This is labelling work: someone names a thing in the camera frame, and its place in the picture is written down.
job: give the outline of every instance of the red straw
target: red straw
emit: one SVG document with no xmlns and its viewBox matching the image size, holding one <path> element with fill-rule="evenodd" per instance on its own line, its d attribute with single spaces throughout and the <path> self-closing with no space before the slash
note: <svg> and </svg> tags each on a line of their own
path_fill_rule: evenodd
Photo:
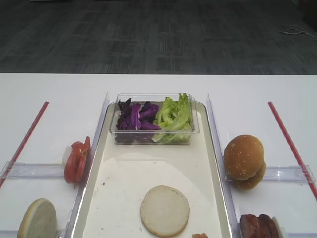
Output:
<svg viewBox="0 0 317 238">
<path fill-rule="evenodd" d="M 288 134 L 287 130 L 286 130 L 286 127 L 284 126 L 283 122 L 282 122 L 282 119 L 279 117 L 278 113 L 277 113 L 277 110 L 275 109 L 274 105 L 272 102 L 268 102 L 268 106 L 269 108 L 271 108 L 271 111 L 279 125 L 279 127 L 281 128 L 284 136 L 285 136 L 285 139 L 287 140 L 287 143 L 289 145 L 289 147 L 291 148 L 296 160 L 297 160 L 297 163 L 302 167 L 302 170 L 303 170 L 303 173 L 308 181 L 308 184 L 309 186 L 311 187 L 311 190 L 315 196 L 315 198 L 317 199 L 317 188 L 316 188 L 316 185 L 315 183 L 313 183 L 312 181 L 312 177 L 310 175 L 310 173 L 306 170 L 306 167 L 305 167 L 305 164 L 304 164 L 304 161 L 302 160 L 301 156 L 299 155 L 290 135 Z"/>
<path fill-rule="evenodd" d="M 3 174 L 3 177 L 0 178 L 0 187 L 2 186 L 3 182 L 6 179 L 6 176 L 9 174 L 10 170 L 12 169 L 13 164 L 15 163 L 15 161 L 18 159 L 19 155 L 21 154 L 26 142 L 28 141 L 28 139 L 30 138 L 30 135 L 32 134 L 34 128 L 36 127 L 36 125 L 38 124 L 39 120 L 41 119 L 43 113 L 45 112 L 46 108 L 48 107 L 49 103 L 45 102 L 41 108 L 41 110 L 39 111 L 38 115 L 36 116 L 35 120 L 33 121 L 30 129 L 28 130 L 28 132 L 26 133 L 25 137 L 23 138 L 21 144 L 19 145 L 18 149 L 16 150 L 15 154 L 13 155 L 9 166 L 7 167 L 6 171 Z"/>
</svg>

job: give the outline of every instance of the sesame seed bun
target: sesame seed bun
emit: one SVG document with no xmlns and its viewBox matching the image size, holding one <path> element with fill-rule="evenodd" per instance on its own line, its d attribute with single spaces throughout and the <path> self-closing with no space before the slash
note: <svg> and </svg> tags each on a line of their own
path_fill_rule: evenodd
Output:
<svg viewBox="0 0 317 238">
<path fill-rule="evenodd" d="M 224 150 L 225 168 L 236 180 L 247 180 L 256 175 L 263 161 L 263 145 L 252 135 L 235 137 Z"/>
<path fill-rule="evenodd" d="M 266 163 L 263 161 L 262 166 L 254 175 L 253 177 L 247 179 L 247 180 L 236 180 L 234 179 L 234 183 L 237 185 L 237 187 L 241 190 L 250 190 L 254 187 L 256 187 L 263 179 L 265 175 L 265 170 L 266 170 Z"/>
</svg>

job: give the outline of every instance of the sliced bun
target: sliced bun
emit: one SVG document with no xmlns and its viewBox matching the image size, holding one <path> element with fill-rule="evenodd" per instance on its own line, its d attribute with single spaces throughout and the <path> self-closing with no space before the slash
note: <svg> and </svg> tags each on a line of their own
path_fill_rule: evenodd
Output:
<svg viewBox="0 0 317 238">
<path fill-rule="evenodd" d="M 235 137 L 224 150 L 224 165 L 233 179 L 247 180 L 253 177 L 263 161 L 263 145 L 252 135 Z"/>
<path fill-rule="evenodd" d="M 50 201 L 40 198 L 26 211 L 17 238 L 56 238 L 56 231 L 55 208 Z"/>
<path fill-rule="evenodd" d="M 186 197 L 167 186 L 148 191 L 140 209 L 142 223 L 158 237 L 173 237 L 180 233 L 187 225 L 189 213 Z"/>
<path fill-rule="evenodd" d="M 263 161 L 262 166 L 257 171 L 256 175 L 247 179 L 247 180 L 236 180 L 233 179 L 234 183 L 237 185 L 239 189 L 242 190 L 250 190 L 256 187 L 263 179 L 266 171 L 266 163 Z"/>
</svg>

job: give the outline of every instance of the food ingredient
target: food ingredient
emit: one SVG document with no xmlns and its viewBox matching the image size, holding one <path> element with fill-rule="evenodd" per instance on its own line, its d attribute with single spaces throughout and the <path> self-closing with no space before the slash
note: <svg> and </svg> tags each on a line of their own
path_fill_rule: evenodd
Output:
<svg viewBox="0 0 317 238">
<path fill-rule="evenodd" d="M 173 237 L 182 232 L 189 213 L 189 203 L 184 194 L 162 185 L 148 191 L 140 208 L 142 223 L 158 237 Z"/>
<path fill-rule="evenodd" d="M 194 234 L 192 235 L 192 238 L 208 238 L 208 236 L 205 233 L 202 233 L 202 234 Z"/>
<path fill-rule="evenodd" d="M 179 99 L 174 102 L 166 97 L 163 106 L 156 115 L 154 124 L 164 130 L 185 130 L 191 131 L 192 114 L 189 97 L 186 93 L 179 94 Z M 190 133 L 156 134 L 154 142 L 169 143 L 171 141 L 189 141 Z"/>
<path fill-rule="evenodd" d="M 56 232 L 55 208 L 50 201 L 40 198 L 25 212 L 17 238 L 56 238 Z"/>
<path fill-rule="evenodd" d="M 64 169 L 64 178 L 67 183 L 80 182 L 90 153 L 90 138 L 87 136 L 85 143 L 76 141 L 72 144 L 72 152 Z"/>
<path fill-rule="evenodd" d="M 243 238 L 279 238 L 274 221 L 266 214 L 242 215 L 239 224 Z"/>
<path fill-rule="evenodd" d="M 239 135 L 224 150 L 227 174 L 243 190 L 254 188 L 265 175 L 264 148 L 252 135 Z"/>
<path fill-rule="evenodd" d="M 145 102 L 144 104 L 131 103 L 131 98 L 126 102 L 118 102 L 120 115 L 117 121 L 118 130 L 160 130 L 161 127 L 153 124 L 159 111 L 159 105 Z M 153 143 L 151 133 L 116 133 L 115 140 L 120 144 Z"/>
<path fill-rule="evenodd" d="M 159 130 L 160 127 L 153 124 L 159 106 L 150 102 L 143 105 L 131 104 L 131 98 L 126 102 L 119 101 L 120 116 L 117 122 L 119 130 Z"/>
</svg>

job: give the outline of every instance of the purple cabbage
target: purple cabbage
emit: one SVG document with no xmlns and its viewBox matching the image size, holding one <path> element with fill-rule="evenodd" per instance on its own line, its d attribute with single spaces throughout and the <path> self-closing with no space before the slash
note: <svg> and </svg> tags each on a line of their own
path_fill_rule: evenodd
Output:
<svg viewBox="0 0 317 238">
<path fill-rule="evenodd" d="M 159 125 L 154 125 L 148 121 L 141 122 L 141 130 L 160 130 Z"/>
<path fill-rule="evenodd" d="M 117 122 L 119 130 L 160 130 L 160 126 L 154 125 L 156 114 L 159 112 L 159 106 L 150 102 L 143 105 L 131 104 L 131 98 L 126 102 L 119 101 L 120 116 Z M 141 143 L 152 142 L 153 134 L 144 133 L 117 133 L 116 141 L 119 143 L 130 144 L 134 140 Z"/>
<path fill-rule="evenodd" d="M 141 104 L 137 103 L 132 106 L 131 112 L 131 123 L 129 125 L 129 130 L 139 130 L 141 127 L 140 117 Z"/>
</svg>

